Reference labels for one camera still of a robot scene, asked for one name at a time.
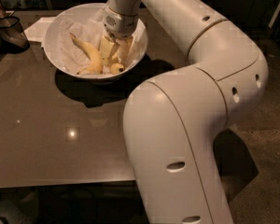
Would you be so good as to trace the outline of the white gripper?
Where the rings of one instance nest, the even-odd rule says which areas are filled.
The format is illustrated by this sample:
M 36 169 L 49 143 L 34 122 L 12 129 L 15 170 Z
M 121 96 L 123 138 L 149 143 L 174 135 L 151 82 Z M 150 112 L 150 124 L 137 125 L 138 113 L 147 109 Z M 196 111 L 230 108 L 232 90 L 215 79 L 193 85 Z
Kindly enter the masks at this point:
M 100 40 L 99 52 L 104 66 L 109 66 L 118 58 L 123 62 L 129 52 L 133 42 L 131 34 L 135 31 L 138 23 L 138 16 L 121 15 L 113 11 L 110 7 L 104 9 L 103 24 L 106 31 L 119 39 L 118 43 L 111 37 L 103 35 Z

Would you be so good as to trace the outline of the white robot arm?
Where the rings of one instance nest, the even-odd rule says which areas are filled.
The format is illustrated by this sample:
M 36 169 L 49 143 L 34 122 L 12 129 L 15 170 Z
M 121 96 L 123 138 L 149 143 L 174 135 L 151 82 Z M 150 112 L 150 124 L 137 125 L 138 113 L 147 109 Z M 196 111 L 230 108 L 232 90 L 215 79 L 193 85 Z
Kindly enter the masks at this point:
M 200 0 L 108 0 L 104 23 L 130 34 L 144 5 L 187 65 L 129 96 L 123 130 L 150 224 L 233 224 L 213 143 L 256 106 L 268 81 L 259 47 Z

